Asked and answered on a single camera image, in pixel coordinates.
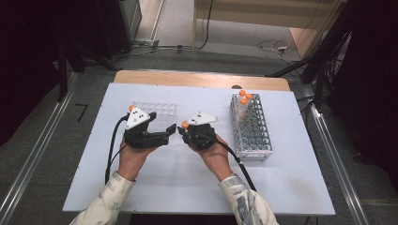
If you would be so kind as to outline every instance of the forearm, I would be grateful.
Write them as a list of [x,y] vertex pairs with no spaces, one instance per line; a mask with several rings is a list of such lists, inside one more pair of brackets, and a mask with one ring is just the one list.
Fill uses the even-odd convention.
[[278,224],[267,201],[250,190],[236,174],[222,180],[219,186],[230,202],[238,224]]
[[99,196],[70,225],[114,224],[120,208],[129,197],[134,185],[135,182],[131,182],[114,172]]

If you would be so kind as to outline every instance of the hand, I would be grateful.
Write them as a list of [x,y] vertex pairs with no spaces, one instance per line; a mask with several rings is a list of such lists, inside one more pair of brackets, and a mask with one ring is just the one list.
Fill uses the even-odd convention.
[[[228,145],[228,143],[224,141],[219,135],[217,135],[217,139],[221,143],[225,143],[226,145]],[[190,149],[197,152],[199,156],[201,156],[208,169],[216,175],[219,181],[222,181],[233,173],[231,167],[229,166],[228,152],[219,143],[214,143],[207,150],[197,151],[191,146]]]
[[135,149],[124,142],[120,144],[119,169],[117,173],[127,180],[134,181],[137,178],[139,171],[144,166],[146,157],[158,147],[147,149]]

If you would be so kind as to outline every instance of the person's right hand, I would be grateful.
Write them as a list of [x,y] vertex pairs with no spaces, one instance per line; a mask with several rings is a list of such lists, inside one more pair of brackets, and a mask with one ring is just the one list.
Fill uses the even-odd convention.
[[[217,135],[217,139],[221,143],[225,143],[226,145],[228,145],[228,143],[224,141],[219,135]],[[228,152],[219,143],[214,143],[207,150],[197,151],[191,146],[190,149],[197,152],[199,156],[202,157],[202,160],[205,162],[208,169],[216,175],[219,181],[222,181],[233,173],[231,167],[229,166]]]

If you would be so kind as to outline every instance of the white plastic mount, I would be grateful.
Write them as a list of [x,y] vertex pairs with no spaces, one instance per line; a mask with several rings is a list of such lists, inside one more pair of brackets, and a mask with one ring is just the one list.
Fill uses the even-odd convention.
[[189,125],[198,126],[198,125],[216,122],[218,120],[219,118],[217,116],[210,115],[204,112],[199,112],[193,118],[189,119],[187,122]]
[[130,112],[129,120],[126,124],[126,130],[134,128],[150,119],[150,115],[139,108],[134,107]]

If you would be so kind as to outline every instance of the patterned sleeve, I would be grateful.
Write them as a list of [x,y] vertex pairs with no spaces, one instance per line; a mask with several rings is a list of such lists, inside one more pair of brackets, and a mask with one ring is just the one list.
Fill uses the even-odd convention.
[[114,172],[99,196],[88,205],[70,225],[115,224],[124,201],[129,197],[135,182]]
[[236,174],[222,180],[219,186],[231,204],[238,224],[278,224],[267,201],[249,189]]

